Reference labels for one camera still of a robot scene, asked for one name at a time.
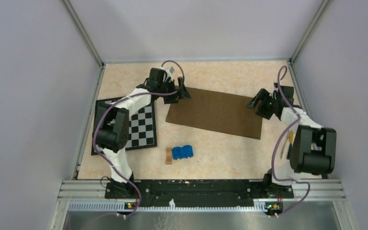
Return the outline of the brown cloth napkin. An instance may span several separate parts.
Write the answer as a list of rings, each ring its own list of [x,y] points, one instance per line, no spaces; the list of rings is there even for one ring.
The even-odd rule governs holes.
[[[251,97],[187,88],[191,99],[170,105],[166,122],[240,137],[260,139],[263,118],[246,107]]]

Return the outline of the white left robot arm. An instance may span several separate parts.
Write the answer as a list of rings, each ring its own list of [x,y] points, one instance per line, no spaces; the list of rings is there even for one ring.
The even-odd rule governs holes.
[[[123,198],[134,193],[133,172],[128,165],[126,145],[129,120],[136,112],[163,98],[165,104],[191,99],[185,88],[185,75],[173,79],[173,68],[151,68],[149,77],[134,90],[114,103],[104,103],[97,109],[92,147],[110,166],[111,185]]]

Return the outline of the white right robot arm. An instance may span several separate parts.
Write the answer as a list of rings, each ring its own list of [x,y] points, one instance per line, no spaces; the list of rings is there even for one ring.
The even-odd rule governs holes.
[[[272,163],[268,171],[271,179],[262,184],[262,192],[267,197],[275,197],[281,192],[281,185],[291,185],[305,175],[334,171],[336,130],[314,122],[299,105],[294,104],[293,94],[293,87],[274,84],[273,92],[261,88],[246,105],[256,109],[256,114],[265,119],[275,115],[287,124],[280,138],[287,137],[291,142],[288,162],[279,167]]]

